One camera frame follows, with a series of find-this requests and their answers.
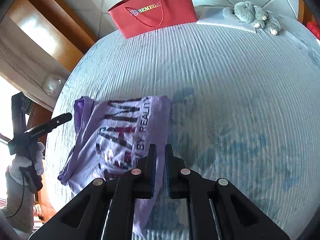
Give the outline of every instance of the sunlight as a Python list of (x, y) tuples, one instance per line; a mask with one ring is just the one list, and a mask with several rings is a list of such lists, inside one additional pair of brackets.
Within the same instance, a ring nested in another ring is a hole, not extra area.
[[(0, 107), (0, 133), (9, 139), (13, 138), (13, 127), (12, 127), (12, 115), (11, 115), (11, 97), (18, 94), (20, 91), (13, 87), (3, 77), (0, 76), (0, 91), (5, 91), (1, 94)], [(5, 170), (11, 163), (15, 155), (9, 154), (8, 146), (4, 143), (0, 143), (0, 198), (7, 198), (7, 187), (5, 180)]]
[(43, 50), (48, 54), (52, 54), (56, 48), (57, 43), (50, 36), (46, 29), (36, 27), (36, 20), (32, 19), (21, 26), (21, 29)]

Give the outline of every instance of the black cable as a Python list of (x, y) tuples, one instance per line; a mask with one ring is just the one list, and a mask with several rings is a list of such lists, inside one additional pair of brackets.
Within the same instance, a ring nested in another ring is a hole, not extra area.
[(11, 217), (15, 216), (20, 211), (20, 209), (22, 207), (23, 198), (24, 198), (24, 176), (23, 176), (23, 174), (22, 174), (22, 186), (23, 186), (23, 189), (22, 189), (22, 198), (21, 198), (20, 206), (18, 207), (17, 211), (14, 214), (7, 216), (6, 218), (11, 218)]

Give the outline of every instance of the window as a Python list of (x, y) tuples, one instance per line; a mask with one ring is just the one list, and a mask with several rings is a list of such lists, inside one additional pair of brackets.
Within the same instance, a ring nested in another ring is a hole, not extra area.
[(9, 82), (0, 76), (0, 198), (7, 199), (7, 187), (5, 171), (11, 163), (14, 155), (9, 154), (7, 140), (13, 138), (12, 116), (11, 116), (11, 97), (20, 91), (14, 88)]

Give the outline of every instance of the bemega logo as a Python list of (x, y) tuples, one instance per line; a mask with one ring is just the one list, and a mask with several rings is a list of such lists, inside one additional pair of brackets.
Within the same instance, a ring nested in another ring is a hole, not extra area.
[(146, 6), (146, 7), (143, 7), (139, 10), (131, 10), (130, 12), (134, 15), (134, 16), (137, 16), (139, 13), (142, 13), (142, 12), (145, 12), (145, 11), (148, 11), (148, 10), (151, 10), (153, 8), (157, 8), (159, 7), (160, 4), (159, 3), (154, 3), (154, 4), (151, 4), (149, 6)]
[(36, 132), (35, 134), (31, 135), (31, 138), (34, 137), (34, 136), (36, 136), (36, 135), (38, 135), (38, 134), (40, 134), (40, 133), (42, 133), (42, 132), (44, 132), (44, 129), (42, 129), (41, 131)]

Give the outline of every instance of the bag handle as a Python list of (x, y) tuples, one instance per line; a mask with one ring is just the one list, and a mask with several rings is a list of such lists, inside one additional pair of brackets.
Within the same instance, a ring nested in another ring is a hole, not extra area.
[(140, 23), (142, 23), (142, 24), (144, 24), (145, 26), (148, 26), (148, 27), (150, 27), (150, 28), (154, 28), (154, 29), (156, 29), (156, 28), (158, 28), (162, 23), (163, 23), (163, 20), (164, 20), (164, 11), (163, 11), (163, 6), (162, 6), (162, 2), (161, 2), (161, 0), (159, 0), (159, 4), (160, 4), (160, 6), (161, 6), (161, 11), (162, 11), (162, 19), (161, 19), (161, 22), (157, 25), (157, 26), (151, 26), (151, 25), (148, 25), (148, 24), (146, 24), (146, 23), (144, 23), (144, 22), (142, 22), (141, 20), (139, 20), (137, 17), (135, 17), (134, 15), (133, 15), (133, 13), (132, 12), (130, 12), (129, 10), (128, 10), (128, 8), (127, 7), (125, 7), (125, 9), (127, 10), (127, 12), (128, 13), (130, 13), (138, 22), (140, 22)]

